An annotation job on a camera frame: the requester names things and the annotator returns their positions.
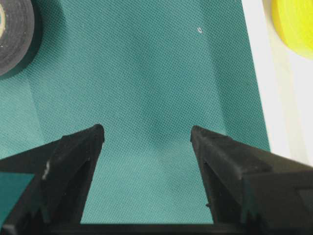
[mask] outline black plastic part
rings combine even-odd
[[[103,142],[104,129],[95,125],[1,160],[2,172],[35,174],[1,234],[33,233],[43,223],[80,223]]]
[[[0,79],[21,72],[39,50],[43,26],[36,0],[0,0],[5,30],[0,37]]]
[[[80,224],[47,228],[45,235],[243,235],[237,224]]]
[[[215,223],[312,234],[313,168],[194,126],[191,142]]]

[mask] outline green cutting mat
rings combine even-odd
[[[269,149],[239,0],[38,0],[35,61],[0,81],[0,156],[101,123],[83,223],[210,223],[193,125]]]
[[[0,172],[0,230],[33,177],[33,174]]]

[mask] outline white surface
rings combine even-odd
[[[242,3],[271,151],[313,165],[313,61],[289,50],[277,36],[270,0]]]

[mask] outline yellow tape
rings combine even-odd
[[[272,20],[290,49],[313,59],[313,0],[272,0]]]

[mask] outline green fabric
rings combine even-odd
[[[83,223],[211,223],[191,127],[269,149],[241,2],[38,3],[40,51],[0,81],[1,156],[101,123]]]
[[[33,177],[33,174],[0,172],[0,230]]]

